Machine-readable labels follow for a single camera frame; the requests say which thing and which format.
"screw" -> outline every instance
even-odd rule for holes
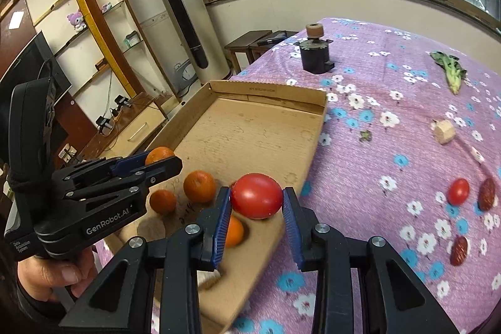
[[[315,225],[315,231],[320,232],[321,234],[329,232],[330,229],[331,229],[330,226],[322,222],[320,224]]]
[[[186,233],[191,235],[196,234],[198,231],[200,231],[200,227],[196,224],[189,224],[184,230],[186,231]]]
[[[135,236],[134,238],[132,238],[129,241],[129,246],[131,248],[139,248],[142,244],[143,244],[143,240],[138,236]]]
[[[377,247],[382,247],[386,244],[386,241],[384,240],[383,237],[380,236],[373,236],[371,239],[372,245],[377,246]]]

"human hand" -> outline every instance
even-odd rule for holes
[[[91,248],[84,249],[75,263],[34,256],[18,263],[19,283],[35,300],[58,301],[53,287],[71,286],[74,296],[80,297],[97,276]]]

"cardboard tray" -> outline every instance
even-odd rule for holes
[[[148,147],[168,146],[183,161],[178,177],[150,189],[169,189],[177,195],[175,213],[164,218],[166,235],[195,221],[202,208],[188,206],[182,188],[193,170],[211,173],[220,186],[229,186],[249,172],[261,172],[282,188],[292,186],[299,193],[315,154],[325,109],[326,94],[320,90],[240,81],[205,84]],[[199,291],[204,334],[230,327],[284,233],[281,212],[267,220],[234,215],[245,225],[245,240],[225,250],[220,281]],[[116,235],[106,242],[113,253],[122,245]],[[157,275],[158,283],[161,274]]]

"purple floral tablecloth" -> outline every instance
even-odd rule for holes
[[[391,27],[340,18],[321,21],[335,68],[324,75],[302,70],[294,38],[258,59],[235,80],[323,89],[328,113],[301,191],[304,206],[345,236],[385,237],[435,296],[461,333],[484,321],[501,296],[498,200],[483,213],[478,189],[501,178],[501,78],[458,50]],[[443,51],[468,70],[459,92],[429,56]],[[432,134],[449,119],[456,137],[446,145]],[[450,183],[464,177],[468,200],[447,203]],[[468,257],[449,262],[456,236]],[[101,259],[110,254],[98,245]],[[353,282],[356,333],[362,332],[360,294]],[[231,333],[311,332],[316,274],[300,273],[284,238]],[[158,329],[154,317],[153,331]]]

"cherry tomato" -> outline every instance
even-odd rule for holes
[[[269,218],[281,208],[283,201],[280,185],[261,173],[246,174],[231,188],[233,209],[247,218]]]
[[[450,185],[447,192],[447,199],[450,205],[461,205],[464,203],[469,195],[469,184],[466,179],[456,179]]]

